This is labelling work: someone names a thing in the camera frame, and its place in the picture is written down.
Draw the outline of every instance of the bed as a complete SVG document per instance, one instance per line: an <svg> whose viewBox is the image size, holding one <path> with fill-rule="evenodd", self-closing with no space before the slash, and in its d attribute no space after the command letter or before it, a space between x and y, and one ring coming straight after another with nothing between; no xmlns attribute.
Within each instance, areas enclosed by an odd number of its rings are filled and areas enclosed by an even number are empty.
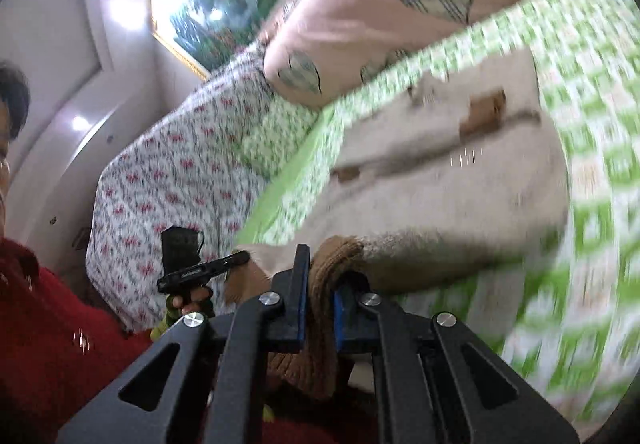
<svg viewBox="0 0 640 444"><path fill-rule="evenodd" d="M265 118L238 156L277 176L236 243L290 239L328 179L345 127L424 70L443 78L524 45L534 54L540 98L567 158L566 229L524 261L398 299L421 315L455 313L585 437L618 405L640 366L640 11L634 0L525 0L403 60L317 119L294 111L274 128ZM278 146L288 124L299 131L305 122L311 128L299 147ZM259 145L256 138L266 141Z"/></svg>

